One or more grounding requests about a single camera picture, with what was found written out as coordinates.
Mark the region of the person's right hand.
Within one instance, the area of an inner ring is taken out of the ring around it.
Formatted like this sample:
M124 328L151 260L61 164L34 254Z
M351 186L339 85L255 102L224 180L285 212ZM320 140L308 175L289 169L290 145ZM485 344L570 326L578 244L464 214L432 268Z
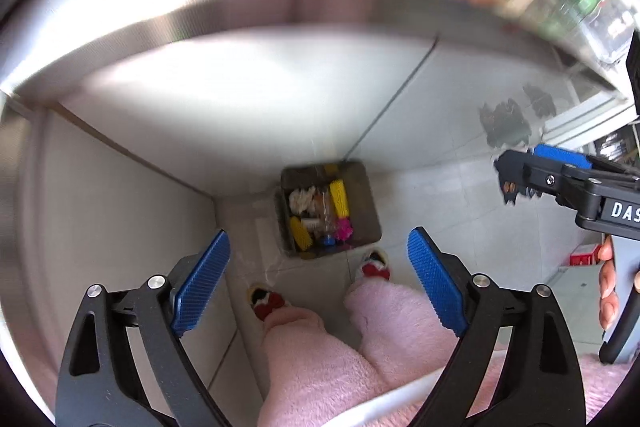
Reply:
M610 329L620 314L620 298L616 294L617 275L611 236L606 236L598 250L601 263L599 272L599 322L605 331Z

